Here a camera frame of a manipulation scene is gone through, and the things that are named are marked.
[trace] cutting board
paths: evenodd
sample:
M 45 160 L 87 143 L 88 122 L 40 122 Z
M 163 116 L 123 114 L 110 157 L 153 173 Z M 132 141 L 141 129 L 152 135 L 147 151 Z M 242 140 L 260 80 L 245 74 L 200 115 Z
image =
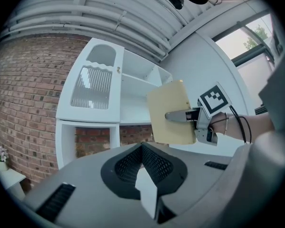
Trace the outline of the cutting board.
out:
M 147 94 L 154 140 L 167 144 L 194 144 L 192 123 L 168 121 L 167 112 L 191 109 L 182 80 L 172 81 Z

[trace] cabinet door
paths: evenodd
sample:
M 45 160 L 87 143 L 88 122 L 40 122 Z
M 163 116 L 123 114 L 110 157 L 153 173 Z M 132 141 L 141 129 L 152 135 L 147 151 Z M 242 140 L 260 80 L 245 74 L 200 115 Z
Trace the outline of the cabinet door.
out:
M 123 47 L 91 39 L 67 77 L 56 118 L 94 123 L 120 122 L 123 57 Z

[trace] human arm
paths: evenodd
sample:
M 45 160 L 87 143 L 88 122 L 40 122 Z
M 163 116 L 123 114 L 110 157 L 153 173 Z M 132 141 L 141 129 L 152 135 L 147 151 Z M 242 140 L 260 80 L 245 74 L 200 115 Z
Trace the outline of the human arm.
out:
M 255 115 L 255 116 L 244 116 L 244 117 L 247 119 L 249 126 L 251 128 L 251 135 L 252 135 L 253 143 L 259 135 L 269 132 L 269 131 L 273 131 L 275 129 L 272 121 L 270 120 L 268 113 Z M 224 134 L 225 129 L 226 129 L 226 120 L 217 122 L 217 123 L 214 123 L 214 122 L 223 120 L 225 118 L 226 118 L 226 115 L 224 113 L 219 113 L 212 118 L 210 125 L 212 125 L 213 131 L 215 133 Z M 245 119 L 240 118 L 240 120 L 243 124 L 246 140 L 249 141 L 250 135 L 249 135 L 248 125 Z M 242 132 L 240 130 L 240 127 L 239 127 L 239 124 L 236 118 L 228 119 L 226 135 L 236 138 L 236 139 L 241 139 L 241 140 L 243 139 Z

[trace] flower pot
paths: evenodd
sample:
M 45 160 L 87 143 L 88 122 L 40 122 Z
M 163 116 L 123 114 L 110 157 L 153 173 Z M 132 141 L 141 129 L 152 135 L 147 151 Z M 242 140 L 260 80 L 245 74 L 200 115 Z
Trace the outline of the flower pot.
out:
M 7 171 L 9 168 L 6 162 L 0 162 L 0 171 Z

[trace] ceiling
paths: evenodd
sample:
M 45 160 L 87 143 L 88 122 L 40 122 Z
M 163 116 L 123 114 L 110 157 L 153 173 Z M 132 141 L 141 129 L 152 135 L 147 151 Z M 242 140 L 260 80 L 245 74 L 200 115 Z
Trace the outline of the ceiling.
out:
M 162 61 L 195 30 L 238 3 L 212 6 L 185 0 L 22 0 L 1 37 L 72 33 L 106 39 L 152 61 Z

